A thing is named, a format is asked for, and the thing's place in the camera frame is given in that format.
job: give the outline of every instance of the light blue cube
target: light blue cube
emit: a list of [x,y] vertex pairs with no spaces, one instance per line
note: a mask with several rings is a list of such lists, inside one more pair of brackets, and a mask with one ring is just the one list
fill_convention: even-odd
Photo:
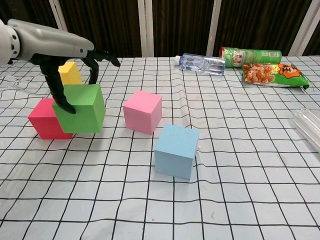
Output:
[[190,180],[199,130],[165,125],[154,149],[155,171]]

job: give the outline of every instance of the pink cube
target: pink cube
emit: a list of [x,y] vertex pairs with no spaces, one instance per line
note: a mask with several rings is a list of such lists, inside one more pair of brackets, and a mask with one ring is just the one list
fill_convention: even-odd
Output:
[[42,139],[71,139],[64,133],[52,107],[53,98],[43,98],[28,116],[30,123]]
[[136,91],[123,105],[125,126],[151,135],[162,118],[162,97]]

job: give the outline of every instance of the plastic water bottle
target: plastic water bottle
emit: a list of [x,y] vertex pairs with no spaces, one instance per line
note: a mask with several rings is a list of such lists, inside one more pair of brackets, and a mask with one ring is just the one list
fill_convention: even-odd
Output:
[[175,56],[175,62],[181,70],[191,70],[218,76],[222,76],[226,68],[226,60],[223,58],[189,53]]

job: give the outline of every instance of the green cube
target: green cube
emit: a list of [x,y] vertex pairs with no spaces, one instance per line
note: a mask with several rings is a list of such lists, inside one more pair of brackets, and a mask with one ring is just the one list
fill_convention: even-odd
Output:
[[75,114],[52,104],[64,133],[98,133],[102,129],[106,107],[99,84],[64,85],[64,95],[74,107]]

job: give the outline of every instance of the dark curtain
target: dark curtain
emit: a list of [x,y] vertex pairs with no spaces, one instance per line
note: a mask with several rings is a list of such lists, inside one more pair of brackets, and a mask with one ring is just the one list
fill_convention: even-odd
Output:
[[117,57],[141,57],[136,0],[60,0],[68,31]]
[[222,0],[213,56],[220,47],[288,55],[312,0]]
[[206,55],[213,0],[152,0],[154,56]]
[[0,19],[18,19],[58,28],[48,0],[0,0]]
[[316,26],[308,45],[306,46],[304,56],[320,55],[320,21]]

